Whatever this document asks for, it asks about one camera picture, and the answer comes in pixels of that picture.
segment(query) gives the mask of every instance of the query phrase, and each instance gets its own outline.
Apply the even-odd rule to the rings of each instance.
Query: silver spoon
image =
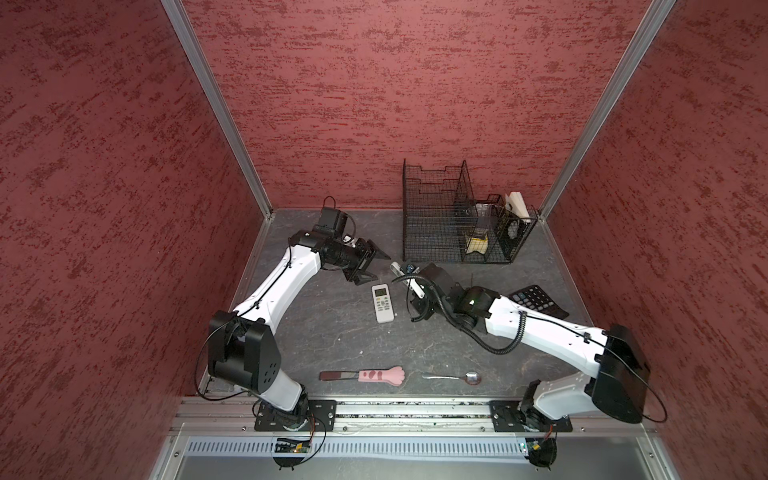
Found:
[[[435,373],[422,373],[423,379],[454,379],[454,380],[464,380],[467,382],[468,385],[478,385],[482,378],[480,377],[480,374],[477,372],[467,372],[464,376],[446,376],[446,375],[437,375]]]

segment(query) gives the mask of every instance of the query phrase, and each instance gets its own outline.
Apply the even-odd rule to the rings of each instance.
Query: remote control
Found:
[[[509,294],[509,298],[518,305],[526,306],[554,318],[564,319],[568,312],[560,308],[539,285],[530,285]]]
[[[392,302],[389,299],[389,287],[385,284],[371,287],[373,292],[373,306],[376,308],[376,321],[379,323],[392,322],[395,313],[392,310]]]

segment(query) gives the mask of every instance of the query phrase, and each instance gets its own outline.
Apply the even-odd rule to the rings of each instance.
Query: metal bracket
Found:
[[[530,428],[520,423],[520,420],[516,415],[519,403],[520,402],[516,400],[492,400],[488,403],[488,406],[491,407],[491,420],[493,420],[493,429],[495,432],[531,432]],[[552,432],[573,431],[573,425],[571,425],[571,420],[568,417],[552,422]]]
[[[310,415],[320,419],[326,426],[327,432],[333,431],[333,424],[336,422],[336,400],[312,400],[310,399]],[[308,432],[311,424],[307,422],[297,432]],[[256,421],[253,424],[253,430],[256,432],[287,432],[278,422],[274,409],[266,407],[263,403],[259,404],[259,412]]]

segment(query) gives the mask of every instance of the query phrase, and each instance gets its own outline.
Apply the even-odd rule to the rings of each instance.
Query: wire basket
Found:
[[[424,170],[403,162],[402,258],[412,262],[510,263],[538,217],[521,219],[501,195],[476,202],[467,163]]]

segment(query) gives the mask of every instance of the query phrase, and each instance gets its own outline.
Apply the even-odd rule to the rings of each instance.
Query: red wall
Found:
[[[688,479],[768,472],[766,25],[678,0],[550,219],[592,318],[639,335]]]
[[[145,480],[260,215],[160,2],[0,6],[0,478]]]
[[[189,0],[276,207],[401,207],[402,160],[538,206],[648,0]]]

